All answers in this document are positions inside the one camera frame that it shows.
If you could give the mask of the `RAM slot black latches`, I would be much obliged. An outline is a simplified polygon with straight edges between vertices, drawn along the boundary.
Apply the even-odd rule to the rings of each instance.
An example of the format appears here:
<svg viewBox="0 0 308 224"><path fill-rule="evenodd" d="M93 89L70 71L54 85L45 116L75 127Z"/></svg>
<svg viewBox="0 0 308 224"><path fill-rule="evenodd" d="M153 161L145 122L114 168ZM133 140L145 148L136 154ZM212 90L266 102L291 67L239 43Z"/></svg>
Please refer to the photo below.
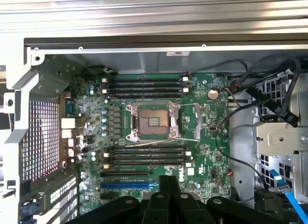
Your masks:
<svg viewBox="0 0 308 224"><path fill-rule="evenodd" d="M115 82L109 84L102 84L103 88L125 88L125 87L185 87L188 86L188 83L181 83L181 82Z"/></svg>
<svg viewBox="0 0 308 224"><path fill-rule="evenodd" d="M109 159L110 163L118 165L130 165L130 164L181 164L187 161L186 158L112 158Z"/></svg>
<svg viewBox="0 0 308 224"><path fill-rule="evenodd" d="M163 99L163 98L183 98L184 93L117 93L108 96L118 99Z"/></svg>
<svg viewBox="0 0 308 224"><path fill-rule="evenodd" d="M176 146L176 147L158 147L158 148L119 148L119 149L110 149L109 152L116 153L133 153L133 152L182 152L186 151L185 147Z"/></svg>

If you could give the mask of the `silver socket cover frame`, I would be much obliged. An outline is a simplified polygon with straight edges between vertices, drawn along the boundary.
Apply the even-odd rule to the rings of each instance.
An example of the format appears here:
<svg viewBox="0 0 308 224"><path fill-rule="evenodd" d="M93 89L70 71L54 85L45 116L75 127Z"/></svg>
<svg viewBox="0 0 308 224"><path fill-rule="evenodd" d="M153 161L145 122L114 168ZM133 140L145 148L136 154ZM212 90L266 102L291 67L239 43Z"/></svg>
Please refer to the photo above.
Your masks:
<svg viewBox="0 0 308 224"><path fill-rule="evenodd" d="M198 103L186 103L180 105L181 111L181 139L186 141L201 141L201 129L203 125Z"/></svg>

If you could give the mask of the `black plastic fan duct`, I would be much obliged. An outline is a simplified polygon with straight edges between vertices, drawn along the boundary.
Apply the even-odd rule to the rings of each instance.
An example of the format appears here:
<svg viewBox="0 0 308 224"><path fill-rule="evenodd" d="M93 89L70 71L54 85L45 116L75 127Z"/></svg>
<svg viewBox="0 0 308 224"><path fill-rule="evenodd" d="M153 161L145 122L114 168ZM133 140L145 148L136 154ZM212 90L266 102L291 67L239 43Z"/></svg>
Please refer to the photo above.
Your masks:
<svg viewBox="0 0 308 224"><path fill-rule="evenodd" d="M254 190L254 206L256 210L269 216L280 217L283 213L281 197L261 187Z"/></svg>

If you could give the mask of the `open grey PC case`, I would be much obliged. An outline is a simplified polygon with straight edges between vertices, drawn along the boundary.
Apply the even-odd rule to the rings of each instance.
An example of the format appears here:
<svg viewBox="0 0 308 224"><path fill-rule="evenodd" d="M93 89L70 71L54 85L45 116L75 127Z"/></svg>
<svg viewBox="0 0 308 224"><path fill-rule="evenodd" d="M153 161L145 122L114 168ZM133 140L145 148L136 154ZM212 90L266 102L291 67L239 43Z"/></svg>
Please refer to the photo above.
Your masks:
<svg viewBox="0 0 308 224"><path fill-rule="evenodd" d="M4 66L1 113L10 135L0 146L0 224L65 224L82 215L77 120L66 113L75 77L188 73L227 78L229 113L221 125L229 128L230 149L221 140L215 145L230 162L231 193L220 197L256 210L254 190L261 187L282 199L282 216L271 217L308 224L308 203L299 203L273 169L277 188L267 185L253 137L261 105L293 127L300 121L289 102L308 73L308 34L26 38L23 49Z"/></svg>

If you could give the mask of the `metal CPU socket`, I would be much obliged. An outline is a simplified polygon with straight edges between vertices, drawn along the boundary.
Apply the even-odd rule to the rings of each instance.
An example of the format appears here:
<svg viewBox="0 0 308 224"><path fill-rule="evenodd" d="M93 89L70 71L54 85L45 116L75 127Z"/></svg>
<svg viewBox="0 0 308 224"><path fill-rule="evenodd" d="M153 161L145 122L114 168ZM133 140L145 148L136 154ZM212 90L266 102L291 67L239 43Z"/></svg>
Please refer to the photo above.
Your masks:
<svg viewBox="0 0 308 224"><path fill-rule="evenodd" d="M126 106L130 113L130 132L126 140L135 143L178 139L179 110L172 101L135 102Z"/></svg>

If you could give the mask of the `silver disk bay bracket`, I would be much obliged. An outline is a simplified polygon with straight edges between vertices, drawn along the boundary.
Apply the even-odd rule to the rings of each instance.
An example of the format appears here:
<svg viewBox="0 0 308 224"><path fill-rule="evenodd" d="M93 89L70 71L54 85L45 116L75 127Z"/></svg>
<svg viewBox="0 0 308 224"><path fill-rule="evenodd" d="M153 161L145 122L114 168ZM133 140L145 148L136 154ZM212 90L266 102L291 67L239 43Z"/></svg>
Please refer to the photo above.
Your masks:
<svg viewBox="0 0 308 224"><path fill-rule="evenodd" d="M308 151L308 127L293 127L288 123L257 122L253 127L254 147L267 156L292 155Z"/></svg>

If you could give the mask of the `green Dell motherboard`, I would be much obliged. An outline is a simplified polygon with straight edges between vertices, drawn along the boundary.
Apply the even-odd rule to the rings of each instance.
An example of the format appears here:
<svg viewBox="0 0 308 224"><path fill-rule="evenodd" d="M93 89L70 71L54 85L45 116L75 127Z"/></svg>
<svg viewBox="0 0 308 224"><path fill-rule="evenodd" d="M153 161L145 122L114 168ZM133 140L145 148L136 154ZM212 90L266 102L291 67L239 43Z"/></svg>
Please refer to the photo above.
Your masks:
<svg viewBox="0 0 308 224"><path fill-rule="evenodd" d="M107 79L180 79L188 77L185 87L125 87L111 89L180 89L189 88L183 98L163 99L128 99L127 104L108 99L111 93L103 94L101 80ZM217 150L215 142L221 140L223 149L229 150L229 128L221 125L228 115L228 94L225 91L227 78L213 74L144 74L144 75L81 75L72 81L73 100L67 104L66 113L75 115L77 124L72 137L75 140L76 164L80 173L79 208L80 214L86 214L113 200L100 200L101 193L114 193L115 199L131 196L138 200L146 199L151 193L158 191L159 186L149 189L100 189L101 183L113 182L149 182L159 183L162 175L175 176L182 192L195 194L201 201L211 196L229 196L230 162ZM210 100L207 92L210 89L219 91L217 100ZM201 141L174 141L143 147L127 147L135 143L126 140L130 132L130 113L126 106L135 102L172 101L178 104L198 103L203 120ZM119 148L158 148L185 147L191 151L186 158L191 166L158 165L158 166L114 166L103 169L109 159L103 157L110 149ZM149 176L100 177L102 171L152 171Z"/></svg>

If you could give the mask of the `blue expansion slot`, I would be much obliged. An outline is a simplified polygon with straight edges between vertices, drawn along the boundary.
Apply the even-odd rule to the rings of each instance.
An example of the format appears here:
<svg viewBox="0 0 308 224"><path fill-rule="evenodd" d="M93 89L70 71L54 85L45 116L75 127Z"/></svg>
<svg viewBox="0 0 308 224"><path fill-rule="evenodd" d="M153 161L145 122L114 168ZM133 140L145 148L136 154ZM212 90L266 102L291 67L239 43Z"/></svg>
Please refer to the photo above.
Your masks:
<svg viewBox="0 0 308 224"><path fill-rule="evenodd" d="M149 189L157 186L158 183L149 182L113 182L101 183L100 189Z"/></svg>

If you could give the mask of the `long black expansion slot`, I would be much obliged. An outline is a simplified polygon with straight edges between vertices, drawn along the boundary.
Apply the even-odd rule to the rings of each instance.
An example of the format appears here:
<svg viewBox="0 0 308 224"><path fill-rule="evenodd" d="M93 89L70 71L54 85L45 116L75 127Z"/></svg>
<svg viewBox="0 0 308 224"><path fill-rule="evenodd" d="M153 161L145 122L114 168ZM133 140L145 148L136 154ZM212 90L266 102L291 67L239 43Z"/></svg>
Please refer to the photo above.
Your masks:
<svg viewBox="0 0 308 224"><path fill-rule="evenodd" d="M102 171L100 177L149 176L152 171Z"/></svg>

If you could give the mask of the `perforated metal disk bay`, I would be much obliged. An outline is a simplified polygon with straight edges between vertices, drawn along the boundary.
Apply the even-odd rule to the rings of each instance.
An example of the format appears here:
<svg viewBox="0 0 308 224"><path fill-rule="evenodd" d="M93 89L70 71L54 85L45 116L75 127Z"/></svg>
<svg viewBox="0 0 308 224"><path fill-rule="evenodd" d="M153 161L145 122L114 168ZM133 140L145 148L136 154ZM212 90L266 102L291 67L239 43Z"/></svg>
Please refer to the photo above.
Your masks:
<svg viewBox="0 0 308 224"><path fill-rule="evenodd" d="M289 110L300 118L295 127L308 127L308 73L300 75L291 95ZM260 118L255 123L287 123L264 105L257 108L256 114ZM256 149L255 152L261 174L271 189L277 188L277 183L270 175L273 169L289 185L299 203L308 203L308 151L294 151L292 155L282 156L262 155Z"/></svg>

